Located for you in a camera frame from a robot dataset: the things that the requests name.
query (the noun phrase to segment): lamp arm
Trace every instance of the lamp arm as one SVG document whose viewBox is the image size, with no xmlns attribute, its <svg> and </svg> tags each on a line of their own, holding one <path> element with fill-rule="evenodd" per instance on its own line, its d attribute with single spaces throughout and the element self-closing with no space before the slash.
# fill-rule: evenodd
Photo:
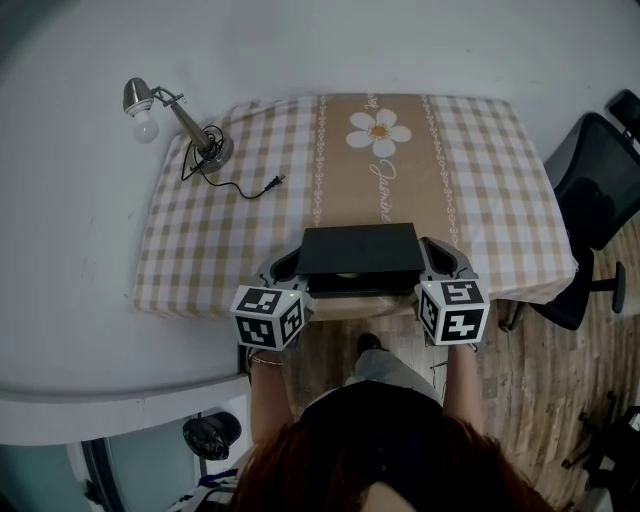
<svg viewBox="0 0 640 512">
<path fill-rule="evenodd" d="M 169 99 L 166 99 L 163 93 L 167 94 Z M 193 141 L 198 152 L 202 156 L 205 156 L 211 149 L 212 141 L 204 130 L 202 130 L 191 116 L 178 104 L 180 100 L 185 103 L 187 102 L 184 94 L 180 93 L 175 95 L 168 89 L 161 86 L 151 89 L 151 94 L 153 94 L 154 98 L 160 100 L 163 106 L 171 108 L 172 112 L 182 125 L 182 128 L 184 128 L 184 131 L 187 132 L 187 135 Z"/>
<path fill-rule="evenodd" d="M 169 100 L 166 100 L 162 93 L 168 94 Z M 151 89 L 151 94 L 153 94 L 154 98 L 160 100 L 163 107 L 170 107 L 171 105 L 173 105 L 174 103 L 177 103 L 180 100 L 182 100 L 184 103 L 187 102 L 186 98 L 184 97 L 184 94 L 180 93 L 176 96 L 170 90 L 160 86 L 155 87 L 154 89 Z"/>
</svg>

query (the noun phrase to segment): checkered tablecloth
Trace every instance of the checkered tablecloth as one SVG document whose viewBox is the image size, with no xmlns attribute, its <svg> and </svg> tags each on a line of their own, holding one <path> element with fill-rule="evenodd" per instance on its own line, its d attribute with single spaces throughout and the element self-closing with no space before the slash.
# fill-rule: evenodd
<svg viewBox="0 0 640 512">
<path fill-rule="evenodd" d="M 144 233 L 136 308 L 167 316 L 225 316 L 237 286 L 247 284 L 264 259 L 300 244 L 318 210 L 323 107 L 331 98 L 251 102 L 213 120 L 233 138 L 235 151 L 212 179 L 255 193 L 286 175 L 284 185 L 258 200 L 244 200 L 232 187 L 211 187 L 201 176 L 181 181 L 188 141 L 172 141 Z M 513 110 L 496 100 L 420 100 L 431 115 L 441 158 L 433 185 L 442 189 L 444 183 L 453 198 L 442 215 L 452 226 L 445 241 L 487 278 L 491 298 L 552 300 L 576 268 L 542 162 Z M 344 305 L 336 308 L 344 312 Z M 363 316 L 398 307 L 396 300 L 379 299 L 346 310 Z M 330 310 L 324 318 L 333 316 Z"/>
</svg>

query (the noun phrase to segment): shoe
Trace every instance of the shoe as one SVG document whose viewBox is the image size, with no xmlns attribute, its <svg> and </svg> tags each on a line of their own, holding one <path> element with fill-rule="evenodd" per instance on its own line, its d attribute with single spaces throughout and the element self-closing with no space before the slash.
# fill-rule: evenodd
<svg viewBox="0 0 640 512">
<path fill-rule="evenodd" d="M 380 338 L 370 332 L 365 332 L 358 338 L 358 354 L 362 355 L 365 350 L 382 349 Z"/>
</svg>

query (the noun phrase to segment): flower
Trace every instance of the flower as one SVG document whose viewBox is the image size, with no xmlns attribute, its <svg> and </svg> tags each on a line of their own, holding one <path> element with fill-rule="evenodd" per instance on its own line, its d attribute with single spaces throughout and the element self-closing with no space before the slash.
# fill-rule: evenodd
<svg viewBox="0 0 640 512">
<path fill-rule="evenodd" d="M 406 126 L 394 126 L 398 116 L 387 108 L 381 108 L 375 120 L 369 114 L 357 112 L 351 116 L 351 124 L 361 131 L 347 135 L 347 144 L 352 148 L 365 148 L 373 143 L 373 154 L 386 158 L 396 152 L 394 142 L 407 142 L 411 130 Z"/>
</svg>

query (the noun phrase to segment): desk lamp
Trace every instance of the desk lamp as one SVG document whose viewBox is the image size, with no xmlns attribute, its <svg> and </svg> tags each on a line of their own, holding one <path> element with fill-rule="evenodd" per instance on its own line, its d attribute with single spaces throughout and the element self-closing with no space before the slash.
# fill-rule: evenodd
<svg viewBox="0 0 640 512">
<path fill-rule="evenodd" d="M 158 136 L 156 123 L 149 110 L 154 100 L 159 100 L 164 107 L 170 107 L 184 128 L 194 147 L 200 155 L 196 168 L 202 174 L 210 174 L 219 170 L 233 153 L 233 140 L 217 126 L 208 126 L 204 130 L 191 119 L 189 114 L 178 103 L 186 103 L 184 94 L 175 95 L 164 87 L 150 89 L 142 78 L 132 78 L 124 86 L 122 106 L 125 114 L 133 117 L 136 126 L 134 138 L 141 144 L 148 144 Z"/>
</svg>

